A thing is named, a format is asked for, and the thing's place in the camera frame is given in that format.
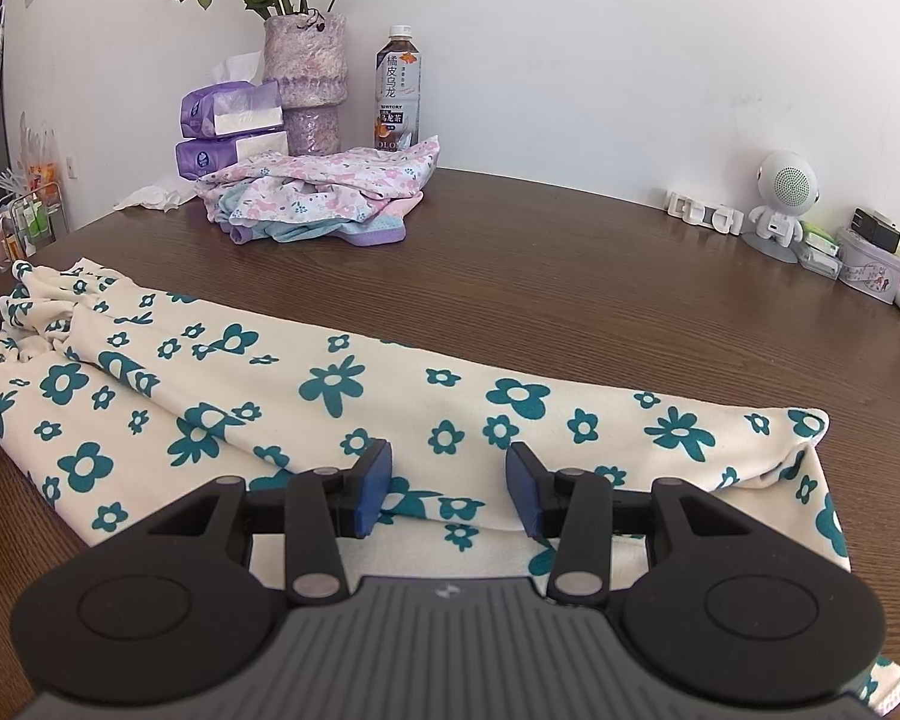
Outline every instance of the purple tissue package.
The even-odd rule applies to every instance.
[[[218,141],[184,141],[176,145],[176,166],[180,175],[196,181],[207,173],[235,165],[264,151],[276,151],[284,156],[289,154],[287,133],[281,129]]]
[[[276,81],[260,86],[250,81],[218,83],[189,93],[180,103],[184,138],[226,138],[282,125]]]

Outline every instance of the wooden table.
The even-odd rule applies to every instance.
[[[111,214],[34,261],[597,384],[830,413],[821,445],[854,570],[900,661],[900,312],[660,211],[441,170],[409,237],[232,245],[191,202]],[[0,294],[10,291],[0,278]],[[79,540],[0,450],[0,720],[31,694],[7,636],[18,593]],[[895,712],[900,720],[900,709]]]

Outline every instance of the vase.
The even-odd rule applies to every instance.
[[[264,26],[264,80],[280,89],[292,156],[340,150],[337,106],[346,100],[343,16],[271,16]]]

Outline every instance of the floral cloth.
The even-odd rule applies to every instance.
[[[205,175],[207,218],[238,244],[336,235],[356,245],[403,240],[403,217],[437,167],[437,138],[406,151],[351,148],[329,156],[266,153]]]
[[[342,541],[362,574],[545,581],[556,545],[521,532],[503,461],[527,442],[550,469],[576,466],[615,488],[679,476],[849,569],[816,452],[820,410],[743,409],[643,389],[478,365],[146,290],[87,260],[70,271],[18,262],[1,298],[0,444],[90,544],[221,474],[250,488],[317,466],[351,466],[371,437],[394,447],[394,480],[370,538]],[[617,538],[611,577],[646,570]],[[282,581],[279,539],[252,570]],[[881,659],[869,702],[900,700]]]

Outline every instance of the folded towel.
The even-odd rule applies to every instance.
[[[616,488],[679,476],[849,569],[816,446],[820,410],[718,406],[500,370],[394,341],[138,287],[82,260],[18,262],[1,298],[0,442],[88,543],[221,474],[250,488],[349,466],[371,437],[394,446],[380,525],[344,543],[348,576],[500,576],[544,581],[554,543],[525,538],[503,460],[527,442],[550,469],[590,469]],[[619,538],[614,586],[647,565]],[[282,581],[278,541],[251,569]],[[900,700],[879,661],[866,697]]]

